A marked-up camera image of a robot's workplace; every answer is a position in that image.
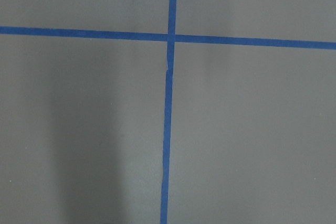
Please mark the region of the blue tape line crosswise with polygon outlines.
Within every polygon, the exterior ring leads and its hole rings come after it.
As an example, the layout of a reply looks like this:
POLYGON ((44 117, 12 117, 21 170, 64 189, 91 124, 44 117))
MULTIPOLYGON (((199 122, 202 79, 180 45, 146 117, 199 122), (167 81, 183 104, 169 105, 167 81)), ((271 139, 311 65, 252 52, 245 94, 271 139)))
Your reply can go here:
POLYGON ((1 34, 335 50, 335 42, 2 26, 1 34))

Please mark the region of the blue tape line lengthwise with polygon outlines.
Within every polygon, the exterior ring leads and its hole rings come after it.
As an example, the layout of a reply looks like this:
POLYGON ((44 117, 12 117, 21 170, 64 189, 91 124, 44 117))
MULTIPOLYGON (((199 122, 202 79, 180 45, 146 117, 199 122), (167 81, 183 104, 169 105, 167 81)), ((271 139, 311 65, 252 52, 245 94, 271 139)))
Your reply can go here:
POLYGON ((163 173, 161 183, 160 223, 167 223, 167 217, 168 217, 174 53, 175 53, 175 37, 176 37, 175 32, 176 6, 177 6, 177 0, 169 0, 167 47, 166 47, 164 131, 163 131, 163 152, 162 152, 163 173))

